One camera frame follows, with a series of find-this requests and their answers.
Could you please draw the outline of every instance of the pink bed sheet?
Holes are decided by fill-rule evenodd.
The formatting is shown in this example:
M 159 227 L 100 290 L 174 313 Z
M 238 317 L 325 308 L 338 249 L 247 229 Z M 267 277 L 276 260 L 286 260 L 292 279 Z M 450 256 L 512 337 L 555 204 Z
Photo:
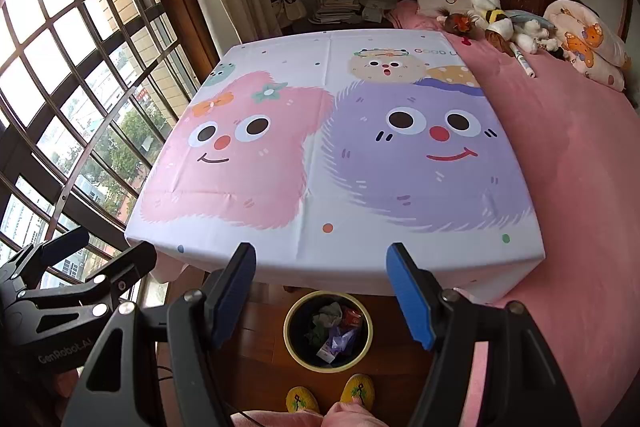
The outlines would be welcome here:
M 406 3 L 396 20 L 440 27 Z M 447 38 L 510 138 L 545 245 L 545 261 L 497 304 L 526 304 L 582 425 L 600 426 L 640 367 L 640 119 L 623 94 L 546 52 L 527 55 L 536 71 L 529 78 L 485 40 Z M 477 349 L 464 426 L 475 425 L 485 365 L 486 350 Z

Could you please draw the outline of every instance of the window frame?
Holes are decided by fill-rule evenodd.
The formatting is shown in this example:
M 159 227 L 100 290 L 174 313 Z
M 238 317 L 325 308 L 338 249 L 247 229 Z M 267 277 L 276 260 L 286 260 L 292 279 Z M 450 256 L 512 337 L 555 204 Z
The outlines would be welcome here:
M 66 232 L 66 228 L 59 222 L 64 211 L 64 214 L 71 220 L 85 226 L 91 234 L 104 241 L 107 245 L 120 251 L 126 250 L 128 247 L 124 240 L 124 228 L 126 224 L 117 217 L 111 216 L 100 204 L 84 194 L 84 192 L 76 186 L 75 181 L 78 179 L 85 163 L 89 159 L 92 159 L 117 182 L 126 194 L 128 193 L 135 198 L 139 197 L 140 189 L 132 187 L 129 182 L 117 174 L 117 172 L 98 155 L 95 151 L 95 145 L 104 133 L 107 132 L 108 129 L 111 129 L 122 140 L 128 150 L 135 155 L 139 163 L 146 168 L 146 175 L 148 175 L 152 167 L 151 163 L 118 126 L 115 118 L 124 105 L 130 102 L 133 106 L 131 110 L 137 112 L 137 115 L 139 115 L 149 127 L 153 136 L 161 144 L 164 144 L 166 140 L 161 130 L 154 124 L 140 102 L 136 99 L 136 89 L 142 85 L 143 81 L 147 81 L 147 88 L 150 87 L 150 89 L 155 92 L 159 102 L 164 106 L 169 117 L 174 119 L 175 124 L 178 120 L 178 114 L 176 114 L 174 108 L 165 98 L 161 89 L 159 89 L 151 73 L 158 66 L 164 65 L 187 104 L 197 92 L 199 85 L 191 75 L 189 75 L 188 67 L 183 63 L 181 54 L 178 53 L 178 47 L 182 44 L 179 36 L 175 40 L 172 40 L 169 30 L 165 26 L 164 18 L 161 18 L 161 15 L 166 13 L 161 2 L 156 2 L 155 0 L 132 0 L 138 13 L 135 17 L 124 23 L 114 0 L 106 0 L 117 28 L 110 36 L 102 40 L 94 20 L 84 4 L 87 0 L 73 0 L 71 4 L 51 16 L 49 16 L 47 12 L 44 0 L 37 1 L 45 22 L 24 42 L 19 42 L 11 17 L 9 16 L 8 8 L 4 2 L 0 9 L 0 16 L 4 17 L 9 35 L 15 47 L 13 53 L 7 60 L 0 64 L 0 76 L 14 60 L 21 60 L 36 89 L 38 89 L 38 92 L 44 99 L 44 104 L 36 112 L 36 115 L 30 123 L 22 124 L 20 118 L 15 114 L 0 89 L 0 112 L 2 112 L 4 118 L 9 121 L 9 127 L 7 128 L 4 128 L 4 125 L 0 122 L 0 150 L 7 153 L 0 157 L 0 216 L 4 215 L 10 197 L 14 196 L 37 217 L 45 221 L 47 225 L 45 240 L 51 239 L 55 231 Z M 57 22 L 57 20 L 74 9 L 78 10 L 96 46 L 96 48 L 78 64 L 75 64 L 69 56 L 68 51 L 54 27 L 54 23 Z M 132 36 L 143 28 L 147 29 L 158 52 L 158 56 L 148 62 L 148 66 L 145 66 L 140 52 L 132 41 Z M 52 93 L 48 93 L 42 85 L 42 82 L 33 70 L 25 54 L 27 46 L 47 30 L 52 35 L 53 41 L 69 69 L 68 75 Z M 142 73 L 128 86 L 120 75 L 120 71 L 118 71 L 110 59 L 110 55 L 124 43 L 128 45 L 133 55 L 133 58 L 130 60 L 135 60 L 142 69 Z M 86 81 L 95 68 L 102 63 L 108 67 L 111 76 L 113 76 L 120 89 L 124 92 L 115 104 L 110 104 L 108 109 L 100 103 Z M 89 140 L 78 132 L 62 111 L 63 104 L 71 98 L 78 87 L 81 87 L 82 91 L 94 104 L 103 119 Z M 54 121 L 54 118 L 63 125 L 64 129 L 82 147 L 82 152 L 79 153 L 75 165 L 68 174 L 65 174 L 55 165 L 37 146 L 38 141 L 44 135 L 49 124 Z M 39 192 L 53 206 L 50 216 L 16 187 L 16 183 L 20 177 L 25 179 L 31 187 Z M 0 232 L 0 242 L 14 251 L 18 251 L 21 248 L 2 232 Z M 86 249 L 90 253 L 98 255 L 107 261 L 111 259 L 110 255 L 93 245 L 87 245 Z M 68 274 L 54 267 L 47 268 L 47 271 L 67 283 L 81 282 L 75 277 L 70 277 Z

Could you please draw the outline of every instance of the red nose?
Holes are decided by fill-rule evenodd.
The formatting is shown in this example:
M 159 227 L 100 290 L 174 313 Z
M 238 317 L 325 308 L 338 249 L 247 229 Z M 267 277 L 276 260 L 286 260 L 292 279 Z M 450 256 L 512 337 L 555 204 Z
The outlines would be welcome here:
M 213 142 L 213 149 L 216 151 L 222 151 L 227 145 L 231 143 L 231 137 L 228 134 L 221 136 L 215 142 Z
M 446 142 L 449 139 L 449 131 L 439 125 L 434 125 L 430 128 L 429 134 L 434 140 L 439 142 Z

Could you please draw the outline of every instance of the smiling mouth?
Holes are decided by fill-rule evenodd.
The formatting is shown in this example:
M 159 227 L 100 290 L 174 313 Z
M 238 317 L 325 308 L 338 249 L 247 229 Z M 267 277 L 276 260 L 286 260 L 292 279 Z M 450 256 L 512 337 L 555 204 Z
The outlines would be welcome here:
M 465 156 L 478 156 L 478 153 L 473 152 L 470 149 L 465 147 L 465 152 L 461 152 L 460 154 L 456 154 L 455 156 L 431 156 L 427 155 L 427 158 L 430 160 L 437 160 L 439 162 L 452 162 L 453 160 L 460 160 Z
M 207 153 L 204 153 L 200 158 L 198 158 L 198 161 L 203 161 L 205 163 L 224 163 L 228 162 L 229 158 L 224 158 L 223 160 L 207 160 Z

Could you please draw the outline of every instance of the yellow slipper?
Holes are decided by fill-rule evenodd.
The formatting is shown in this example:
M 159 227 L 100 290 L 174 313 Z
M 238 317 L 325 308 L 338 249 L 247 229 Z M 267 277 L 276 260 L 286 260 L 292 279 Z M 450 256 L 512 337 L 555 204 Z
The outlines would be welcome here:
M 320 414 L 318 401 L 306 387 L 294 387 L 287 393 L 287 411 L 313 411 Z
M 340 401 L 343 403 L 359 403 L 367 411 L 373 407 L 373 401 L 376 399 L 376 391 L 373 389 L 373 381 L 371 377 L 361 373 L 353 375 L 344 386 Z

